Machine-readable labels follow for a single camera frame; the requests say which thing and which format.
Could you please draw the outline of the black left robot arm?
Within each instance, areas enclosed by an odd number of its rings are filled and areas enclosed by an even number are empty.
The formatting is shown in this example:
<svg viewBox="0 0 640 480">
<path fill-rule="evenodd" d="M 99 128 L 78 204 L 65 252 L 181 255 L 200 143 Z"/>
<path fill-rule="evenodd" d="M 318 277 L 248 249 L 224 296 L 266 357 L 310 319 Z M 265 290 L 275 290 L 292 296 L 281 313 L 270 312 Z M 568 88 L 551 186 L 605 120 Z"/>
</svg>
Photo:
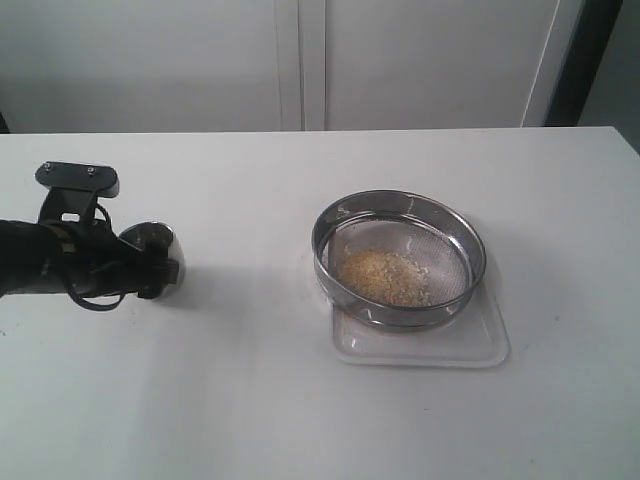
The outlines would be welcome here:
<svg viewBox="0 0 640 480">
<path fill-rule="evenodd" d="M 128 295 L 156 300 L 186 273 L 177 236 L 143 222 L 117 235 L 99 203 L 103 191 L 51 187 L 35 223 L 1 222 L 1 294 L 65 294 L 90 311 L 117 308 Z"/>
</svg>

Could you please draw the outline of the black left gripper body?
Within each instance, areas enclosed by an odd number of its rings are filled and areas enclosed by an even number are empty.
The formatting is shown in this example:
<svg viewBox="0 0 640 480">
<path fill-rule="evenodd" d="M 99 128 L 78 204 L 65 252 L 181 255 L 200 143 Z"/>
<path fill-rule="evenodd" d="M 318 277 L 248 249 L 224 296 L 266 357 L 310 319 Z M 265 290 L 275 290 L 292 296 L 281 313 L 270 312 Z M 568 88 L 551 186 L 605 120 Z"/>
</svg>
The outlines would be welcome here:
<svg viewBox="0 0 640 480">
<path fill-rule="evenodd" d="M 38 223 L 54 234 L 61 253 L 52 261 L 54 274 L 73 300 L 114 296 L 118 300 L 145 289 L 139 269 L 142 254 L 114 233 L 101 198 L 114 198 L 117 187 L 77 190 L 51 187 Z"/>
</svg>

